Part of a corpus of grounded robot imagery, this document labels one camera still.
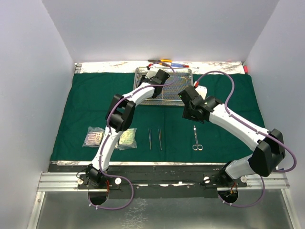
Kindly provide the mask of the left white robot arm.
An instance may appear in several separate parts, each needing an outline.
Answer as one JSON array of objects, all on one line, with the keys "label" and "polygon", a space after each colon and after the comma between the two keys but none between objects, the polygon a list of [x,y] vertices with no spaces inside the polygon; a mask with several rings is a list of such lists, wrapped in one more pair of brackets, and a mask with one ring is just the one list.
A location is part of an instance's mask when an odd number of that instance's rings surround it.
[{"label": "left white robot arm", "polygon": [[148,98],[155,98],[161,92],[169,73],[162,69],[150,69],[140,85],[127,94],[116,94],[106,113],[106,127],[96,156],[85,170],[89,183],[94,188],[105,184],[103,174],[109,167],[110,158],[121,135],[132,124],[135,108]]}]

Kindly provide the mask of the steel tweezers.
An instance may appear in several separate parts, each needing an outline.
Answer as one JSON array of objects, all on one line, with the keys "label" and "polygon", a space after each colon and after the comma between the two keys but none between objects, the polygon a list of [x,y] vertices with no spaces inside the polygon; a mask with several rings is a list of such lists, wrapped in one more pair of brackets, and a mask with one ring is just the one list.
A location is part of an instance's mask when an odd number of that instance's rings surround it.
[{"label": "steel tweezers", "polygon": [[158,137],[159,137],[160,150],[162,151],[162,130],[161,129],[158,129]]},{"label": "steel tweezers", "polygon": [[148,136],[149,136],[149,147],[151,150],[152,149],[152,130],[151,130],[151,128],[148,129]]}]

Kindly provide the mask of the green packet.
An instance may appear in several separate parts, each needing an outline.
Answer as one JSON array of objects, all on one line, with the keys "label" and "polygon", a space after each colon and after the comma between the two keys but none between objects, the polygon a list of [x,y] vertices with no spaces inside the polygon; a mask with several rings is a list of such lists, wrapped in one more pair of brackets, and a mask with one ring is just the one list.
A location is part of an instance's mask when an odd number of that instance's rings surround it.
[{"label": "green packet", "polygon": [[122,133],[118,141],[119,150],[137,148],[137,143],[135,140],[136,131],[136,128],[130,128]]}]

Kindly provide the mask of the pink instrument packet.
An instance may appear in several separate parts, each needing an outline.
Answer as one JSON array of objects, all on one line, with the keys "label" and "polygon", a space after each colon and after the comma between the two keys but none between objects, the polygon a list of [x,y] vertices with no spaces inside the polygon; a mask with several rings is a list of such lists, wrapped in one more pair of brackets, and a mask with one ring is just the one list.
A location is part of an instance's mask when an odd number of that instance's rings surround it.
[{"label": "pink instrument packet", "polygon": [[104,129],[100,127],[88,127],[83,147],[99,147],[104,136]]}]

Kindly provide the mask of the steel surgical scissors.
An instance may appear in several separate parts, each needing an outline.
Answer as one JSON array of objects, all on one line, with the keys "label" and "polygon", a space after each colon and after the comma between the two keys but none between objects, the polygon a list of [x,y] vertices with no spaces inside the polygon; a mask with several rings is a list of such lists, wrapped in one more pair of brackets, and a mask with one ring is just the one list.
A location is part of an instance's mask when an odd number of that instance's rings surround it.
[{"label": "steel surgical scissors", "polygon": [[203,146],[198,142],[197,128],[195,125],[193,126],[193,131],[194,131],[195,144],[192,146],[192,149],[194,151],[202,151]]}]

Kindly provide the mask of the dark green surgical cloth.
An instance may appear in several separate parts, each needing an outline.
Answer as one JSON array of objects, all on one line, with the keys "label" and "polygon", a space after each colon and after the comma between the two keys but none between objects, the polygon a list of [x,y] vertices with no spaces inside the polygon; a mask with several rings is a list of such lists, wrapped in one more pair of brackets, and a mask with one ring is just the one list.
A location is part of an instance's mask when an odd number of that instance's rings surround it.
[{"label": "dark green surgical cloth", "polygon": [[[264,121],[257,104],[252,79],[249,75],[210,74],[194,75],[208,94],[224,101],[228,107],[262,127]],[[133,89],[132,73],[83,73],[73,77],[72,87],[64,108],[63,117],[55,140],[52,161],[91,161],[95,147],[83,147],[88,127],[104,128],[105,116],[115,94],[125,94]],[[118,150],[112,161],[131,162],[212,162],[226,163],[251,153],[238,138],[209,122],[203,124],[183,119],[181,106],[139,105],[135,109],[132,127],[136,128],[137,148]],[[194,151],[193,126],[197,128],[202,151]],[[152,130],[152,149],[149,147],[148,129]],[[158,129],[162,130],[162,151]]]}]

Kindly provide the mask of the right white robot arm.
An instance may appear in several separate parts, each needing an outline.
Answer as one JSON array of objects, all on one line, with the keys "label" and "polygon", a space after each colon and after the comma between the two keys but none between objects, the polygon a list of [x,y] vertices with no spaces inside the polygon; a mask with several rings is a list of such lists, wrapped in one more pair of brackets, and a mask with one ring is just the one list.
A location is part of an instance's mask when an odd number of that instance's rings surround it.
[{"label": "right white robot arm", "polygon": [[179,92],[184,103],[183,118],[218,125],[252,150],[251,155],[225,165],[223,172],[219,174],[220,183],[229,187],[242,176],[269,176],[285,158],[282,133],[277,129],[268,131],[249,122],[226,108],[219,99],[206,96],[206,93],[207,89],[203,86],[188,86]]}]

